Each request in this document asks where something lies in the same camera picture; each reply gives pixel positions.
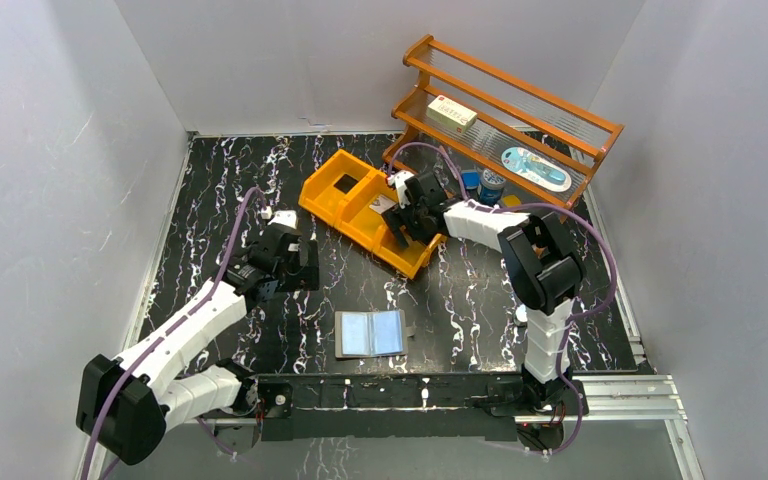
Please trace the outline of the yellow plastic triple bin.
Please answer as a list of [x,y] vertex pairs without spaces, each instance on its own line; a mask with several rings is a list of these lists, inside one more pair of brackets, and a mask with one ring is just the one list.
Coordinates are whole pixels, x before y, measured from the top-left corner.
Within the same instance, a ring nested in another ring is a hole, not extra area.
[[[343,174],[358,180],[348,195],[333,187]],[[438,234],[429,245],[411,241],[409,247],[399,247],[383,214],[369,208],[378,195],[397,202],[396,192],[387,185],[384,172],[340,149],[304,181],[298,203],[379,260],[413,279],[448,238]]]

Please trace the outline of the black credit card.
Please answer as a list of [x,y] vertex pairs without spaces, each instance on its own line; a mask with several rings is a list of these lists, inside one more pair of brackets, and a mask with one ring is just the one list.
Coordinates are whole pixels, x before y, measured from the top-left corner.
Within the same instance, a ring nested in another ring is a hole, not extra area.
[[343,174],[333,185],[333,187],[344,195],[348,195],[357,185],[358,180],[354,177]]

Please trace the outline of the grey card holder wallet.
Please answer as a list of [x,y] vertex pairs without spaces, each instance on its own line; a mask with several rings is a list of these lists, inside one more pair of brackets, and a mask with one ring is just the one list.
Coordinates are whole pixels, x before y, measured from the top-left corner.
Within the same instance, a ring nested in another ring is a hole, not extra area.
[[408,326],[403,310],[337,311],[335,356],[337,359],[405,355],[415,329]]

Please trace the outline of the orange wooden shelf rack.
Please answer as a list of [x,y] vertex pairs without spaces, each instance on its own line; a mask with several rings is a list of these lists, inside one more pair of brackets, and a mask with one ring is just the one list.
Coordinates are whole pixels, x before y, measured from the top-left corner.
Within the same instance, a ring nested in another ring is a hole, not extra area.
[[[624,130],[542,88],[426,35],[404,54],[405,66],[418,72],[412,90],[392,109],[405,124],[402,135],[385,150],[383,161],[404,168],[400,148],[419,138],[433,139],[489,168],[531,196],[565,208],[576,205]],[[426,107],[445,95],[475,111],[473,126],[456,133],[426,116]],[[564,170],[572,186],[555,193],[508,171],[501,154],[523,147]]]

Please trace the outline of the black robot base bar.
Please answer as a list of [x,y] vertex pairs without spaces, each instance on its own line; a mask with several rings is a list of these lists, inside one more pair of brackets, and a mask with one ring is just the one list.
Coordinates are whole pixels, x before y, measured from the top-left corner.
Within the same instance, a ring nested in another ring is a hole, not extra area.
[[272,374],[257,379],[268,441],[482,437],[514,441],[518,416],[551,415],[554,387],[525,374]]

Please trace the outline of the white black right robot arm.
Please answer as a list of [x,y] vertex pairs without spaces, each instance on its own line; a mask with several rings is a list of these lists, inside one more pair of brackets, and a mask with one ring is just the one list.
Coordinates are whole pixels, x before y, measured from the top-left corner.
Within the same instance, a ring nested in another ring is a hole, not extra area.
[[438,235],[481,244],[502,254],[508,279],[528,325],[525,405],[550,413],[563,399],[559,382],[569,366],[564,339],[585,269],[560,223],[449,195],[432,173],[402,171],[386,178],[397,196],[382,213],[400,249],[428,245]]

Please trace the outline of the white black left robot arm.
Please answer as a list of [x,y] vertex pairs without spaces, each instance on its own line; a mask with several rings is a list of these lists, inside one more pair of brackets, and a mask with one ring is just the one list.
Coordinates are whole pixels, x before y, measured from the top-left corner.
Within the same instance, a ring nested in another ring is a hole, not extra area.
[[220,333],[277,293],[315,291],[318,241],[273,220],[232,250],[198,293],[143,341],[84,367],[76,426],[127,465],[145,460],[177,426],[214,410],[261,407],[256,375],[230,358],[181,374]]

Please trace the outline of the silver card in bin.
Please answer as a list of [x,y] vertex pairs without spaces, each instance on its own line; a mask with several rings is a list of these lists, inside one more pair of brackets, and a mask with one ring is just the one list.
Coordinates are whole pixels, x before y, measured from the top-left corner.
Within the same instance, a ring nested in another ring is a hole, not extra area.
[[382,215],[384,212],[392,208],[394,205],[396,205],[396,202],[394,202],[389,197],[385,195],[378,195],[376,198],[374,198],[370,202],[369,208],[375,213]]

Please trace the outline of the small blue block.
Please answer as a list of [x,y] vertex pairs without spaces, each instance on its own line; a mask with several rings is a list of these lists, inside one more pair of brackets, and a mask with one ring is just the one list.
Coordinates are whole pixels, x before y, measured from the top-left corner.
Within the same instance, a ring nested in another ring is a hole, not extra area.
[[464,170],[460,177],[466,191],[475,191],[480,186],[480,174],[476,170]]

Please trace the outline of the blue and white round tin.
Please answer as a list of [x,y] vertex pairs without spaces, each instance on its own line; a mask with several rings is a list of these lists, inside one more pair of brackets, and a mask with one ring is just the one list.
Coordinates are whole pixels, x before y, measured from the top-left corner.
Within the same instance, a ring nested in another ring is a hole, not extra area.
[[502,198],[507,179],[492,169],[485,168],[479,179],[477,200],[487,206],[495,206]]

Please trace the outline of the yellow grey eraser block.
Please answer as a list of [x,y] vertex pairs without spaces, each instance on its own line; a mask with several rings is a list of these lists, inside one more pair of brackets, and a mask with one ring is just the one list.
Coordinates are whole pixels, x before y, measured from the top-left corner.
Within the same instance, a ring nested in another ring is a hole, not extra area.
[[511,195],[503,196],[501,198],[499,204],[503,208],[509,208],[509,207],[514,207],[514,206],[517,206],[517,205],[521,205],[522,201],[516,195],[511,194]]

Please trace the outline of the white box with red label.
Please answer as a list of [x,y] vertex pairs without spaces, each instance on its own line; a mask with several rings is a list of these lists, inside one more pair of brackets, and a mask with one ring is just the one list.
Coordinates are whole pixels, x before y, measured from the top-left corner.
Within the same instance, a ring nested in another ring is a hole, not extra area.
[[475,111],[455,102],[445,95],[437,95],[426,107],[426,116],[456,133],[465,133],[475,123]]

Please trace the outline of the blue razor blister pack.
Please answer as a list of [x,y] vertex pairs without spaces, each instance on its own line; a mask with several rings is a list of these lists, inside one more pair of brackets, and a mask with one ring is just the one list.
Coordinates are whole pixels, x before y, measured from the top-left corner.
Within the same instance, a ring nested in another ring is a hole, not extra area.
[[526,148],[507,148],[500,159],[508,171],[545,190],[560,193],[572,186],[571,177],[564,170]]

